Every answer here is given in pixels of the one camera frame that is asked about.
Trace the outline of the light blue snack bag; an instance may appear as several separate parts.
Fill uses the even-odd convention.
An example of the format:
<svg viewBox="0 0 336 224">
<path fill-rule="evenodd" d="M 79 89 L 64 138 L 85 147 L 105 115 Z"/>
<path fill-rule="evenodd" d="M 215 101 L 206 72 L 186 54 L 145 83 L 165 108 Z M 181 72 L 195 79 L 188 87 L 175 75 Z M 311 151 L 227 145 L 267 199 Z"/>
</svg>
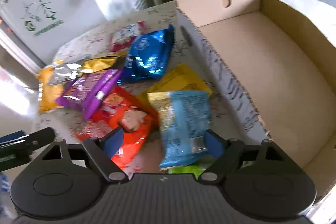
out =
<svg viewBox="0 0 336 224">
<path fill-rule="evenodd" d="M 155 92 L 147 95 L 159 115 L 164 156 L 161 170 L 187 166 L 209 154 L 204 143 L 211 125 L 210 95 L 200 90 Z"/>
</svg>

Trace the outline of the green snack bag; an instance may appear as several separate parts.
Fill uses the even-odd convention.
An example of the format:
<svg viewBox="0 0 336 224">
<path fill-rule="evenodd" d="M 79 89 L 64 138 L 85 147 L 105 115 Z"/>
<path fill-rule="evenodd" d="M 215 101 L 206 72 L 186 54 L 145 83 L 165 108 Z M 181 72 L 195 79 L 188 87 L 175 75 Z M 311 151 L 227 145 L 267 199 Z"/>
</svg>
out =
<svg viewBox="0 0 336 224">
<path fill-rule="evenodd" d="M 169 174 L 183 174 L 183 173 L 191 173 L 198 178 L 208 167 L 210 164 L 208 163 L 195 163 L 188 166 L 176 166 L 168 170 Z"/>
</svg>

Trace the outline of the white refrigerator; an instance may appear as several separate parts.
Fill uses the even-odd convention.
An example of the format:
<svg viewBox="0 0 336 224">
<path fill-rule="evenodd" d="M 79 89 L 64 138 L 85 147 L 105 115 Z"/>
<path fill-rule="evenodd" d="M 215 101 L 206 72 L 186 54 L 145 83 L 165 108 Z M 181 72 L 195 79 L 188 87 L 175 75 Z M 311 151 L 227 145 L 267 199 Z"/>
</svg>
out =
<svg viewBox="0 0 336 224">
<path fill-rule="evenodd" d="M 145 0 L 1 0 L 1 46 L 37 74 L 63 44 L 145 8 Z"/>
</svg>

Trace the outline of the gold yellow snack pack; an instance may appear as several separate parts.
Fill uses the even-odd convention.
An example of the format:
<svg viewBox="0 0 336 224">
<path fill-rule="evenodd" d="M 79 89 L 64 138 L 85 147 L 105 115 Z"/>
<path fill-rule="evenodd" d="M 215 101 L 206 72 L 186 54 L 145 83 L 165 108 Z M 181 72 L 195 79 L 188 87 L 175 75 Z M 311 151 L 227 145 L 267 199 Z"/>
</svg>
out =
<svg viewBox="0 0 336 224">
<path fill-rule="evenodd" d="M 104 69 L 119 69 L 126 59 L 126 51 L 114 52 L 86 60 L 80 68 L 80 73 L 95 73 Z"/>
</svg>

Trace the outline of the pink white candy bag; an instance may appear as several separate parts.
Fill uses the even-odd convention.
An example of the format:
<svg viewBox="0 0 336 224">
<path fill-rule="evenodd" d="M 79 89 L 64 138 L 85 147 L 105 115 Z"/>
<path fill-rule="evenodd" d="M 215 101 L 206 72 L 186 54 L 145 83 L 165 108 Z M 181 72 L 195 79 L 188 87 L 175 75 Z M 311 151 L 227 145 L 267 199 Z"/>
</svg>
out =
<svg viewBox="0 0 336 224">
<path fill-rule="evenodd" d="M 109 51 L 117 52 L 129 48 L 132 42 L 145 33 L 144 21 L 139 21 L 119 28 L 109 36 Z"/>
</svg>

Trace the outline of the silver foil bag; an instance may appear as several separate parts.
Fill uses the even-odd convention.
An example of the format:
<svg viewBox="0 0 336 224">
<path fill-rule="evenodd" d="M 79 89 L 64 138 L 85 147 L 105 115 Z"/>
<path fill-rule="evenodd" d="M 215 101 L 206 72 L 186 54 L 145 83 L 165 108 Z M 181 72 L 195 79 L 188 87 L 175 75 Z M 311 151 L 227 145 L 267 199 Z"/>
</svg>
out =
<svg viewBox="0 0 336 224">
<path fill-rule="evenodd" d="M 80 74 L 84 62 L 89 60 L 90 57 L 91 55 L 84 55 L 55 66 L 52 69 L 52 76 L 48 85 L 58 85 L 76 79 Z"/>
</svg>

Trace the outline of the cardboard box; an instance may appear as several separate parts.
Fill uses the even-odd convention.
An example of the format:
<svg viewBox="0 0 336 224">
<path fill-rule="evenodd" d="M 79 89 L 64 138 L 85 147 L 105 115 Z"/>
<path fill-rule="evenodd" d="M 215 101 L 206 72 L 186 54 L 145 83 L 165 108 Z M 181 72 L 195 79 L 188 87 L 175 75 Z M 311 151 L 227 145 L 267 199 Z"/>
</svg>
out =
<svg viewBox="0 0 336 224">
<path fill-rule="evenodd" d="M 280 146 L 335 186 L 335 46 L 279 0 L 175 0 L 178 23 L 244 135 Z"/>
</svg>

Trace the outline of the orange chip bag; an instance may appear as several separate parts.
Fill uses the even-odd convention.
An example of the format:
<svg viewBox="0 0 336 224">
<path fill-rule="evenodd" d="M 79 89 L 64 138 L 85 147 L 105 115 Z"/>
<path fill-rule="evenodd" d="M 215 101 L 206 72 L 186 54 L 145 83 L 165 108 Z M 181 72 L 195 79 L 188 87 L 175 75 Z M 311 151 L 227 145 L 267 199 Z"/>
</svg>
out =
<svg viewBox="0 0 336 224">
<path fill-rule="evenodd" d="M 64 91 L 64 85 L 48 85 L 54 72 L 54 67 L 62 63 L 62 60 L 56 60 L 51 65 L 47 65 L 46 67 L 41 69 L 36 76 L 36 78 L 39 80 L 39 112 L 62 108 L 62 106 L 56 103 L 56 100 L 61 96 L 62 92 Z"/>
</svg>

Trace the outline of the red snack bag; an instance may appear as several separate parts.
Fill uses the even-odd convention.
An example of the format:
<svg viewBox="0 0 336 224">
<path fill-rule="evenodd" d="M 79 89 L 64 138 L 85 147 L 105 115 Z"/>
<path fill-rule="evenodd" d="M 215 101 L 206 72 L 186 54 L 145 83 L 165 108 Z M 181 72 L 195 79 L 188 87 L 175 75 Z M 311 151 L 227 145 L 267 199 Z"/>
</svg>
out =
<svg viewBox="0 0 336 224">
<path fill-rule="evenodd" d="M 83 141 L 103 138 L 113 129 L 123 129 L 123 143 L 111 160 L 125 168 L 138 154 L 146 138 L 159 126 L 158 113 L 137 97 L 116 86 L 102 101 L 91 119 L 74 129 L 74 136 Z"/>
</svg>

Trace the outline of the dark blue foil bag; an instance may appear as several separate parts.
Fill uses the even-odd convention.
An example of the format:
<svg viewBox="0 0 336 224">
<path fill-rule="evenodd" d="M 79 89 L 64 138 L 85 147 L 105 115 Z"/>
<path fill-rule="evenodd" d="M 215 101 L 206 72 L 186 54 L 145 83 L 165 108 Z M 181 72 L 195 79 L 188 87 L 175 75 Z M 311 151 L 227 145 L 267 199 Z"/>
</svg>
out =
<svg viewBox="0 0 336 224">
<path fill-rule="evenodd" d="M 117 83 L 160 80 L 165 74 L 175 43 L 174 26 L 140 35 L 132 42 Z"/>
</svg>

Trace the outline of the floral tablecloth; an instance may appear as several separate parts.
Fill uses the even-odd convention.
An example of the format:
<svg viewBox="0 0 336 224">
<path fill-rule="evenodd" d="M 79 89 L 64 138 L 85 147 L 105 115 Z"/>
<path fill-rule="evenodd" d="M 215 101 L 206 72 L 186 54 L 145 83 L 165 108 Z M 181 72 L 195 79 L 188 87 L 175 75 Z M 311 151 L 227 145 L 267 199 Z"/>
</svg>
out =
<svg viewBox="0 0 336 224">
<path fill-rule="evenodd" d="M 240 138 L 239 129 L 234 117 L 228 108 L 228 103 L 221 97 L 217 87 L 203 65 L 200 57 L 192 46 L 183 37 L 178 27 L 176 5 L 168 2 L 142 11 L 132 12 L 74 38 L 56 52 L 54 61 L 71 61 L 84 55 L 103 56 L 109 52 L 109 35 L 114 30 L 137 21 L 144 21 L 149 32 L 166 28 L 172 24 L 175 28 L 175 44 L 167 67 L 170 71 L 176 65 L 184 63 L 188 65 L 202 80 L 212 89 L 211 96 L 211 128 L 224 139 Z M 76 110 L 54 109 L 40 112 L 34 119 L 34 130 L 45 127 L 53 127 L 56 134 L 65 139 L 68 144 L 78 143 L 74 130 L 84 120 Z"/>
</svg>

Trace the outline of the purple snack bag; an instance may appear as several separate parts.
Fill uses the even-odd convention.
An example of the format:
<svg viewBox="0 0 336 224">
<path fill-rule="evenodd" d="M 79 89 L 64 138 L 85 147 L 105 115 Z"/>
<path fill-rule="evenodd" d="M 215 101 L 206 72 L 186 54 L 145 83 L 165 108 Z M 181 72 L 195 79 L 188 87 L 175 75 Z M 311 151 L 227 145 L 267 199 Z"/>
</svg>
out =
<svg viewBox="0 0 336 224">
<path fill-rule="evenodd" d="M 56 103 L 78 110 L 84 119 L 89 119 L 114 88 L 120 74 L 120 69 L 105 69 L 83 74 L 66 84 Z"/>
</svg>

